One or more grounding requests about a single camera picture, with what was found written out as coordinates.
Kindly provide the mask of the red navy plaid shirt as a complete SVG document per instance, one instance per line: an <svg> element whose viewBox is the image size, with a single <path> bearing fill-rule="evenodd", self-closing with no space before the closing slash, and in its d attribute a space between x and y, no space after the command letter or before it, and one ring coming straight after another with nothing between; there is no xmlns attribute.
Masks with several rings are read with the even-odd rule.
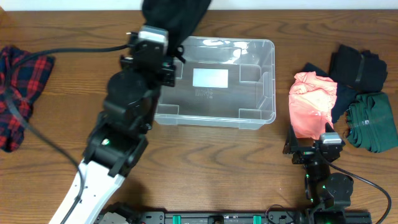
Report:
<svg viewBox="0 0 398 224"><path fill-rule="evenodd" d="M19 61L31 53L7 46L1 50L1 150L12 152L24 140L25 128L8 110L5 97L6 73ZM25 120L32 116L34 103L40 97L55 64L55 57L39 56L22 64L12 73L11 90L13 102Z"/></svg>

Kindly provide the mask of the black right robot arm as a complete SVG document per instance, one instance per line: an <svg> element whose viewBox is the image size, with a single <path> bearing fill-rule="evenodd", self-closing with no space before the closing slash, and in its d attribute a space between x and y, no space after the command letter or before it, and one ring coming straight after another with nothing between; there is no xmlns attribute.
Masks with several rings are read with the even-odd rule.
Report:
<svg viewBox="0 0 398 224"><path fill-rule="evenodd" d="M295 223L348 223L345 208L351 205L353 178L330 171L345 143L329 123L325 131L311 146L303 146L293 127L289 128L283 153L292 155L293 164L303 165L305 195L312 202L311 208L295 216Z"/></svg>

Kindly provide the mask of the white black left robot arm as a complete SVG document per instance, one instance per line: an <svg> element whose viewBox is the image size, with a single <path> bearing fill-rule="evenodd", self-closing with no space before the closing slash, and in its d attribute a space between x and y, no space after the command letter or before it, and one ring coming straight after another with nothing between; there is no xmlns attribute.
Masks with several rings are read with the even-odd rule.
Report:
<svg viewBox="0 0 398 224"><path fill-rule="evenodd" d="M148 145L162 86L175 85L169 33L144 26L130 35L130 55L107 84L103 111L90 133L78 173L51 223L94 223Z"/></svg>

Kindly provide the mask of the pink garment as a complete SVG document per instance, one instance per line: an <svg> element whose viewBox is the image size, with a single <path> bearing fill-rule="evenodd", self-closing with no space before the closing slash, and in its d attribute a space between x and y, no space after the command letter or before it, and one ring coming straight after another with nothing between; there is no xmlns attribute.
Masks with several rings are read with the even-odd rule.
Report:
<svg viewBox="0 0 398 224"><path fill-rule="evenodd" d="M318 139L332 124L337 83L316 72L300 72L289 91L290 122L297 138Z"/></svg>

